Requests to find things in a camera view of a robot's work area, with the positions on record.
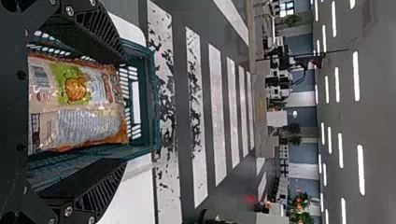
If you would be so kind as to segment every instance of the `white wall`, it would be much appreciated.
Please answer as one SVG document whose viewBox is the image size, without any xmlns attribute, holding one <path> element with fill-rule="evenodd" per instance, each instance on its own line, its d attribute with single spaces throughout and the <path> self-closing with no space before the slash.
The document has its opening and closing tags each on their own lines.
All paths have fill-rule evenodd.
<svg viewBox="0 0 396 224">
<path fill-rule="evenodd" d="M 286 100 L 288 103 L 287 107 L 299 107 L 299 106 L 314 106 L 315 104 L 315 92 L 314 91 L 302 91 L 293 92 L 290 97 Z"/>
<path fill-rule="evenodd" d="M 319 171 L 317 164 L 289 164 L 289 177 L 297 179 L 319 180 Z"/>
</svg>

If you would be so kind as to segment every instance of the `crosswalk stripe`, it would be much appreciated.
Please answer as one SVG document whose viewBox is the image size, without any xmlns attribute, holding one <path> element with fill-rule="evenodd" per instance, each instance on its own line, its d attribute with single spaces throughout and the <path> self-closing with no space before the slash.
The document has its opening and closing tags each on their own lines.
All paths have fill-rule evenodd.
<svg viewBox="0 0 396 224">
<path fill-rule="evenodd" d="M 238 139 L 238 110 L 236 106 L 235 63 L 227 58 L 228 94 L 230 98 L 231 156 L 233 168 L 240 162 Z"/>
<path fill-rule="evenodd" d="M 247 104 L 248 104 L 248 118 L 250 129 L 250 149 L 254 148 L 254 128 L 253 128 L 253 101 L 251 91 L 251 74 L 247 72 Z"/>
<path fill-rule="evenodd" d="M 192 139 L 192 176 L 195 208 L 207 197 L 205 118 L 202 90 L 200 36 L 186 27 Z"/>
<path fill-rule="evenodd" d="M 212 99 L 213 149 L 217 186 L 227 175 L 227 164 L 225 158 L 221 57 L 220 51 L 212 45 L 209 45 L 209 73 Z"/>
<path fill-rule="evenodd" d="M 239 66 L 239 97 L 241 99 L 241 121 L 242 121 L 242 149 L 243 155 L 248 154 L 248 124 L 247 124 L 247 102 L 245 94 L 245 69 Z"/>
</svg>

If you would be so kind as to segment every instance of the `black frame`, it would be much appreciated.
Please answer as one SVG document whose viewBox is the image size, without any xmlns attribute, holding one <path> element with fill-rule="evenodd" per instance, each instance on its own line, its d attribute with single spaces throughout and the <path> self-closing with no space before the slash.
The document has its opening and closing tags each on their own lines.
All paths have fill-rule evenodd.
<svg viewBox="0 0 396 224">
<path fill-rule="evenodd" d="M 66 10 L 67 7 L 73 8 L 73 13 Z M 106 29 L 98 29 L 99 26 L 93 29 L 78 23 L 77 15 L 82 13 L 100 14 L 101 20 L 107 20 Z M 34 31 L 40 28 L 66 44 L 73 42 L 73 48 L 88 51 L 99 62 L 118 65 L 125 60 L 123 48 L 118 47 L 120 36 L 99 1 L 3 0 L 0 2 L 0 25 L 4 30 L 0 48 L 5 57 L 0 61 L 3 75 L 0 94 L 4 96 L 0 101 L 3 123 L 0 138 L 0 223 L 68 223 L 72 219 L 60 218 L 63 210 L 49 207 L 48 202 L 40 198 L 26 181 L 29 113 L 26 45 L 33 40 Z M 104 37 L 109 35 L 111 38 L 105 40 Z M 95 48 L 87 48 L 87 41 Z M 115 165 L 113 161 L 113 168 L 122 165 L 122 160 L 116 161 Z M 114 169 L 106 170 L 102 177 Z M 96 214 L 82 214 L 81 223 L 88 223 L 85 217 L 92 216 Z"/>
</svg>

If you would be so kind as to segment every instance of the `food package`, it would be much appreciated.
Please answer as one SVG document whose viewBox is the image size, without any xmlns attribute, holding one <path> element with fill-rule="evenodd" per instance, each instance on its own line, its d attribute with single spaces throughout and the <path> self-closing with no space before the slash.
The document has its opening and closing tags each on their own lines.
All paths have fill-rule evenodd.
<svg viewBox="0 0 396 224">
<path fill-rule="evenodd" d="M 128 143 L 120 79 L 113 65 L 31 53 L 28 155 Z"/>
</svg>

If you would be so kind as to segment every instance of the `white painted stripe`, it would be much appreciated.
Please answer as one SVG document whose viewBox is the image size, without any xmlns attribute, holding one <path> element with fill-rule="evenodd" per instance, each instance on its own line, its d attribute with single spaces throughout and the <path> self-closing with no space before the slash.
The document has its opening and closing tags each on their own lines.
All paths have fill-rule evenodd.
<svg viewBox="0 0 396 224">
<path fill-rule="evenodd" d="M 338 67 L 334 68 L 334 80 L 335 80 L 335 102 L 340 102 L 340 78 L 338 76 Z"/>
<path fill-rule="evenodd" d="M 192 141 L 192 177 L 194 205 L 198 207 L 207 197 L 207 169 L 205 149 L 205 118 L 202 91 L 200 36 L 186 27 L 187 67 L 189 74 L 190 120 Z"/>
<path fill-rule="evenodd" d="M 358 169 L 359 169 L 359 190 L 361 195 L 366 193 L 365 180 L 364 180 L 364 157 L 363 147 L 358 145 Z"/>
<path fill-rule="evenodd" d="M 341 220 L 342 224 L 347 224 L 347 203 L 344 198 L 341 198 Z"/>
<path fill-rule="evenodd" d="M 161 50 L 170 51 L 169 61 L 173 62 L 173 31 L 169 24 L 172 24 L 172 16 L 148 1 L 148 28 L 155 34 L 148 34 L 148 38 L 152 39 L 156 45 L 161 44 Z M 157 78 L 164 82 L 164 85 L 160 87 L 160 93 L 162 97 L 171 101 L 163 114 L 163 119 L 160 120 L 160 132 L 162 136 L 166 136 L 163 137 L 166 144 L 163 144 L 160 154 L 156 154 L 155 157 L 157 166 L 155 169 L 155 190 L 158 224 L 181 224 L 180 179 L 178 155 L 175 149 L 176 130 L 174 130 L 177 124 L 175 119 L 170 118 L 175 114 L 175 107 L 172 106 L 175 103 L 175 78 L 167 65 L 169 61 L 165 60 L 160 52 L 154 53 L 155 65 L 159 67 L 159 70 L 156 71 Z"/>
<path fill-rule="evenodd" d="M 358 52 L 353 52 L 353 87 L 355 92 L 355 101 L 361 99 L 361 82 L 359 77 L 359 55 Z"/>
<path fill-rule="evenodd" d="M 340 168 L 344 168 L 343 135 L 341 133 L 338 134 L 338 160 Z"/>
<path fill-rule="evenodd" d="M 262 181 L 259 184 L 259 188 L 257 189 L 257 196 L 259 201 L 262 199 L 262 196 L 265 192 L 265 186 L 267 185 L 267 173 L 264 172 L 264 174 L 262 175 Z"/>
<path fill-rule="evenodd" d="M 322 145 L 326 144 L 326 133 L 324 132 L 324 123 L 320 123 L 320 134 L 321 134 L 321 139 L 322 139 Z"/>
<path fill-rule="evenodd" d="M 259 175 L 260 171 L 262 170 L 262 167 L 265 164 L 265 158 L 257 158 L 256 159 L 256 168 L 257 168 L 257 175 Z"/>
<path fill-rule="evenodd" d="M 245 88 L 245 69 L 239 66 L 239 97 L 241 100 L 241 122 L 242 122 L 242 149 L 243 155 L 248 155 L 248 115 L 247 115 L 247 98 Z"/>
<path fill-rule="evenodd" d="M 329 104 L 330 94 L 329 94 L 329 77 L 328 76 L 324 77 L 324 84 L 325 84 L 325 88 L 326 88 L 326 104 Z"/>
<path fill-rule="evenodd" d="M 215 151 L 216 186 L 227 175 L 224 140 L 224 113 L 220 51 L 209 45 L 210 90 L 212 99 L 213 148 Z"/>
<path fill-rule="evenodd" d="M 320 212 L 324 210 L 323 193 L 320 193 Z"/>
<path fill-rule="evenodd" d="M 227 58 L 228 96 L 230 98 L 231 161 L 233 168 L 240 162 L 238 140 L 238 110 L 236 106 L 235 63 Z"/>
<path fill-rule="evenodd" d="M 329 148 L 329 154 L 332 154 L 332 127 L 327 127 L 327 146 Z"/>
<path fill-rule="evenodd" d="M 326 163 L 323 163 L 323 185 L 327 186 L 327 166 Z"/>
<path fill-rule="evenodd" d="M 251 91 L 251 74 L 247 72 L 247 104 L 248 104 L 248 117 L 250 129 L 250 149 L 254 148 L 254 128 L 253 128 L 253 99 Z"/>
<path fill-rule="evenodd" d="M 233 2 L 231 0 L 213 0 L 213 2 L 248 45 L 248 28 L 233 5 Z"/>
<path fill-rule="evenodd" d="M 319 21 L 318 0 L 315 0 L 315 21 Z"/>
<path fill-rule="evenodd" d="M 326 224 L 330 224 L 329 223 L 329 210 L 328 209 L 326 209 L 325 218 L 326 218 Z"/>
</svg>

